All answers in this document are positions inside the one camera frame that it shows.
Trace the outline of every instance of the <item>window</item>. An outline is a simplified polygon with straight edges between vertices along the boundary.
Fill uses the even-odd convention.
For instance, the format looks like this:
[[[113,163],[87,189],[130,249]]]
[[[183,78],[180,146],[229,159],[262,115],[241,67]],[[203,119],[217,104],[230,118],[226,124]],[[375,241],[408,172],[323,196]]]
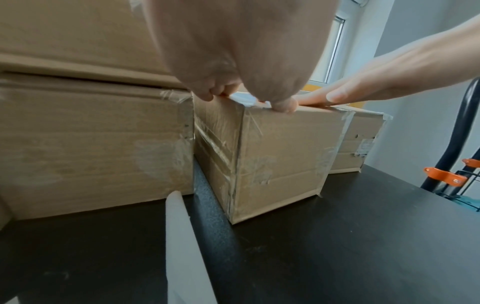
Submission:
[[[333,25],[326,41],[325,49],[318,62],[315,71],[310,77],[310,80],[316,82],[327,83],[329,79],[330,71],[335,59],[335,53],[339,46],[340,37],[342,35],[342,29],[344,27],[345,20],[339,17],[335,17]]]
[[[325,50],[318,62],[310,81],[315,87],[323,87],[343,76],[344,67],[355,36],[355,29],[362,13],[365,0],[341,0],[330,29]]]

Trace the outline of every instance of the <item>black table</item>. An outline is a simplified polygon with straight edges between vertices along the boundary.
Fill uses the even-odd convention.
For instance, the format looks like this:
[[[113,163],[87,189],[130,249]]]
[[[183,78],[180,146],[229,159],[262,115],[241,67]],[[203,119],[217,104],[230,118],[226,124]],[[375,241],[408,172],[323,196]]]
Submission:
[[[185,198],[219,303],[478,303],[479,214],[375,169],[231,226],[199,168]],[[0,295],[165,303],[163,201],[11,223]]]

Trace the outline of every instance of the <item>black metal frame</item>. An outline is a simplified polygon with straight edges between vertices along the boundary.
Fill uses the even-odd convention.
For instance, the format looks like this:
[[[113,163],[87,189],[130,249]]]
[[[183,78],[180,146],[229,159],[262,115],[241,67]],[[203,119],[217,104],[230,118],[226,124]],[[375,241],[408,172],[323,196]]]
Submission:
[[[458,160],[465,142],[467,141],[472,125],[477,115],[477,111],[480,105],[480,77],[475,78],[470,85],[461,101],[460,109],[453,127],[453,132],[450,137],[450,142],[443,153],[441,159],[435,165],[435,168],[443,171],[450,171],[453,165]],[[480,149],[475,153],[473,159],[480,160]],[[465,166],[463,170],[467,172],[473,172],[475,169]],[[438,188],[441,181],[427,177],[421,185],[422,189],[430,192],[434,192]]]

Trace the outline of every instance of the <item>orange clip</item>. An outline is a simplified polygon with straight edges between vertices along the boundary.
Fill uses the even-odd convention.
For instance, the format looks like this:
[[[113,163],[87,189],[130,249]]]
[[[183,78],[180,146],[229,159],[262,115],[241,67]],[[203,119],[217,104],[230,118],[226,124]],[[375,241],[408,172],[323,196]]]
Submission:
[[[433,167],[425,168],[424,171],[429,178],[442,181],[453,187],[462,187],[468,180],[465,176],[453,174]]]
[[[466,159],[462,159],[461,161],[464,162],[465,165],[467,165],[468,167],[480,168],[480,160],[466,158]]]

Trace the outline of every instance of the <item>fingernail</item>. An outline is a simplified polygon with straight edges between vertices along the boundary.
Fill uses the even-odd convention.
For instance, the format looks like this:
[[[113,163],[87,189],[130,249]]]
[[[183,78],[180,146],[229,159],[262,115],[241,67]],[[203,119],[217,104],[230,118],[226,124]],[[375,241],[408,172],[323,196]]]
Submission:
[[[331,103],[339,103],[346,97],[345,92],[342,89],[331,91],[326,95],[326,99]]]

